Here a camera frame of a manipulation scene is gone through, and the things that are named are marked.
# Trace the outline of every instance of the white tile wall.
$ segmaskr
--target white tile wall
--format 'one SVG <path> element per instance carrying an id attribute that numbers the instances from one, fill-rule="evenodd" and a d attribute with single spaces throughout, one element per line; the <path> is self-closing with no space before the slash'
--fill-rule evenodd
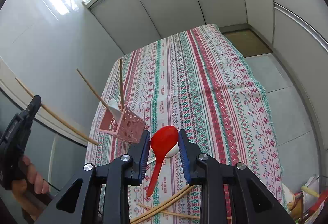
<path id="1" fill-rule="evenodd" d="M 42 101 L 66 120 L 90 126 L 98 100 L 123 55 L 82 0 L 7 0 L 0 10 L 0 55 Z"/>

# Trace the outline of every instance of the silver screw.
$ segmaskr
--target silver screw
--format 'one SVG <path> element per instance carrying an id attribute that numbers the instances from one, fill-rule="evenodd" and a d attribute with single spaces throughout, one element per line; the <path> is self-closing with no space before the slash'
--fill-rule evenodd
<path id="1" fill-rule="evenodd" d="M 206 155 L 206 154 L 200 154 L 199 156 L 198 156 L 198 158 L 200 159 L 200 160 L 207 160 L 208 159 L 208 155 Z"/>
<path id="2" fill-rule="evenodd" d="M 240 170 L 244 170 L 246 168 L 246 165 L 244 163 L 237 163 L 237 168 L 240 169 Z"/>
<path id="3" fill-rule="evenodd" d="M 86 170 L 86 171 L 89 171 L 93 168 L 93 165 L 92 164 L 85 164 L 83 169 Z"/>
<path id="4" fill-rule="evenodd" d="M 131 158 L 131 157 L 130 157 L 129 155 L 122 155 L 122 156 L 121 156 L 121 160 L 122 160 L 122 161 L 129 161 L 130 158 Z"/>

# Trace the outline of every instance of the floor tile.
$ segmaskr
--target floor tile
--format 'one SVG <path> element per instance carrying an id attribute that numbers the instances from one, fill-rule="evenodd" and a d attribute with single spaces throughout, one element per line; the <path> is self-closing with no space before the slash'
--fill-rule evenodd
<path id="1" fill-rule="evenodd" d="M 294 86 L 268 93 L 267 97 L 278 145 L 312 130 L 309 116 Z"/>
<path id="2" fill-rule="evenodd" d="M 273 56 L 260 55 L 245 58 L 254 77 L 262 84 L 267 93 L 289 86 L 273 62 Z"/>
<path id="3" fill-rule="evenodd" d="M 282 182 L 294 193 L 309 177 L 319 173 L 318 152 L 312 131 L 278 146 L 278 153 L 283 167 Z"/>
<path id="4" fill-rule="evenodd" d="M 275 67 L 277 68 L 277 70 L 279 71 L 279 73 L 281 74 L 281 76 L 284 78 L 284 80 L 287 83 L 287 86 L 293 86 L 293 82 L 292 80 L 289 78 L 288 74 L 286 73 L 285 69 L 282 67 L 282 65 L 279 63 L 277 57 L 274 54 L 266 54 L 266 56 L 268 56 L 271 61 L 273 62 L 273 64 L 275 65 Z"/>

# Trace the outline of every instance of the tablecloth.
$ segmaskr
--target tablecloth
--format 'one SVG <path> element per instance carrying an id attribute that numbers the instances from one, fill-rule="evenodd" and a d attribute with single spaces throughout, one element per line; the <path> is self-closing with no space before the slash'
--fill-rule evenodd
<path id="1" fill-rule="evenodd" d="M 125 103 L 146 122 L 153 135 L 166 125 L 185 129 L 196 143 L 221 163 L 245 163 L 277 200 L 284 204 L 281 166 L 268 99 L 243 56 L 216 25 L 204 25 L 151 43 L 123 57 Z M 118 62 L 106 83 L 102 98 L 119 101 Z M 129 144 L 98 132 L 105 107 L 99 103 L 86 162 L 96 166 L 127 153 Z M 129 186 L 130 218 L 140 215 L 143 203 L 156 206 L 181 190 L 186 181 L 180 155 L 163 163 L 155 191 L 146 197 L 155 163 L 148 165 L 140 187 Z M 100 207 L 102 208 L 104 190 Z M 201 187 L 168 208 L 181 214 L 200 214 Z M 158 214 L 145 222 L 198 223 Z"/>

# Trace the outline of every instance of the black gripper frame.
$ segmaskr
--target black gripper frame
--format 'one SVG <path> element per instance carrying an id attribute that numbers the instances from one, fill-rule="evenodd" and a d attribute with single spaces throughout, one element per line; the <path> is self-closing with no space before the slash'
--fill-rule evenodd
<path id="1" fill-rule="evenodd" d="M 185 157 L 182 163 L 187 162 L 184 174 L 188 184 L 202 185 L 200 224 L 228 223 L 224 184 L 229 189 L 233 224 L 295 224 L 245 164 L 229 166 L 202 154 L 197 144 L 189 142 L 185 130 L 179 132 L 179 149 Z"/>
<path id="2" fill-rule="evenodd" d="M 86 164 L 37 219 L 35 224 L 129 224 L 128 185 L 140 186 L 145 176 L 150 149 L 150 133 L 131 145 L 127 155 L 110 164 Z M 98 216 L 101 187 L 106 184 L 102 220 Z"/>

